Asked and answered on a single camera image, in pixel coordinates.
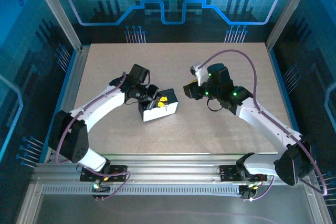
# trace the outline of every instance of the purple cable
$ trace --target purple cable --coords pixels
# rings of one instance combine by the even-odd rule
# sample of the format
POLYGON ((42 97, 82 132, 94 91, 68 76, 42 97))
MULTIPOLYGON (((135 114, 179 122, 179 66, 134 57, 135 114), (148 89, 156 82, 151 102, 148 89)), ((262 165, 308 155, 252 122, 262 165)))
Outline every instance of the purple cable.
POLYGON ((127 179, 125 179, 125 181, 121 184, 121 186, 118 187, 117 190, 115 190, 111 195, 107 196, 107 197, 101 197, 102 200, 104 199, 108 199, 108 198, 111 198, 112 196, 114 196, 117 192, 119 192, 123 187, 124 185, 127 183, 127 181, 130 179, 131 177, 131 173, 130 172, 123 172, 123 173, 114 173, 114 174, 103 174, 103 173, 98 173, 96 172, 95 170, 92 170, 90 168, 87 168, 81 164, 79 164, 81 167, 85 168, 86 170, 92 172, 93 174, 96 174, 98 176, 101 176, 101 177, 115 177, 115 176, 120 176, 120 175, 126 175, 128 174, 127 176, 127 179))
POLYGON ((327 190, 327 186, 326 186, 326 182, 324 181, 324 178, 322 176, 322 173, 319 169, 319 167, 317 166, 315 160, 312 158, 312 156, 310 155, 309 151, 305 148, 305 146, 293 135, 290 134, 289 131, 287 131, 284 127, 282 127, 282 125, 280 125, 277 121, 275 121, 273 118, 271 118, 269 115, 267 115, 264 111, 262 111, 257 103, 257 71, 256 68, 252 62, 252 60, 250 59, 250 57, 247 56, 247 54, 245 54, 244 52, 237 50, 237 49, 227 49, 227 50, 223 50, 220 51, 214 55, 212 55, 209 59, 207 59, 199 68, 204 67, 204 65, 206 65, 209 61, 211 61, 213 58, 215 58, 216 56, 223 54, 225 52, 237 52, 241 55, 243 55, 248 62, 250 63, 252 70, 253 70, 253 75, 254 75, 254 87, 253 87, 253 103, 256 106, 257 110, 264 116, 266 117, 268 120, 270 120, 273 124, 275 124, 278 128, 280 128, 283 132, 285 132, 287 135, 290 135, 290 138, 293 139, 299 146, 300 148, 303 150, 303 152, 306 154, 306 156, 308 157, 309 161, 311 162, 311 164, 313 165, 314 169, 316 170, 316 173, 318 174, 320 180, 321 180, 321 184, 323 187, 323 190, 319 190, 316 187, 312 186, 311 184, 309 184, 307 181, 301 179, 301 181, 303 183, 305 183, 307 186, 309 186, 310 188, 314 189, 315 191, 323 194, 324 196, 328 194, 328 190, 327 190))
MULTIPOLYGON (((122 75, 123 75, 123 77, 122 77, 121 82, 120 82, 114 89, 111 89, 111 90, 108 91, 107 93, 104 93, 104 94, 100 95, 99 97, 93 99, 91 102, 89 102, 89 103, 83 108, 83 110, 80 111, 80 112, 78 112, 78 114, 75 115, 75 116, 73 117, 73 119, 70 121, 70 123, 66 126, 66 128, 65 128, 65 130, 63 131, 63 134, 62 134, 62 136, 61 136, 61 138, 60 138, 60 140, 59 140, 57 149, 56 149, 56 163, 57 163, 57 164, 60 164, 60 163, 63 163, 63 162, 68 161, 68 160, 65 160, 65 161, 60 162, 60 161, 58 160, 58 158, 59 158, 59 152, 60 152, 60 150, 61 150, 61 148, 62 148, 64 139, 65 139, 66 135, 68 134, 69 129, 71 128, 71 126, 72 126, 73 123, 75 122, 75 120, 77 120, 78 117, 80 117, 81 115, 83 115, 84 112, 85 112, 89 107, 91 107, 93 104, 95 104, 96 102, 98 102, 100 99, 106 97, 107 95, 109 95, 109 94, 115 92, 115 90, 117 90, 118 88, 120 88, 120 86, 125 82, 125 79, 126 79, 126 72, 123 72, 122 75)), ((102 176, 102 177, 114 177, 114 176, 119 176, 119 175, 126 175, 126 174, 128 174, 128 177, 127 177, 127 179, 124 181, 124 183, 123 183, 123 184, 122 184, 122 185, 121 185, 121 186, 120 186, 120 187, 119 187, 113 194, 109 195, 108 197, 105 197, 105 199, 110 198, 110 197, 112 197, 113 195, 115 195, 115 194, 116 194, 116 193, 117 193, 117 192, 118 192, 118 191, 119 191, 119 190, 126 184, 126 182, 129 180, 129 178, 130 178, 130 176, 131 176, 131 173, 130 173, 130 172, 115 173, 115 174, 103 174, 103 173, 97 173, 96 171, 94 171, 94 170, 92 170, 92 169, 90 169, 90 168, 87 168, 87 167, 84 167, 84 168, 87 169, 87 170, 89 170, 90 172, 92 172, 92 173, 94 173, 94 174, 96 174, 96 175, 98 175, 98 176, 102 176)))
POLYGON ((257 198, 252 198, 252 199, 244 199, 243 201, 254 201, 254 200, 257 200, 257 199, 261 199, 263 198, 263 196, 266 195, 266 193, 268 193, 268 191, 271 189, 273 183, 274 183, 274 180, 275 180, 275 176, 273 176, 272 180, 271 180, 271 183, 269 184, 269 186, 267 187, 267 189, 261 194, 259 195, 257 198))

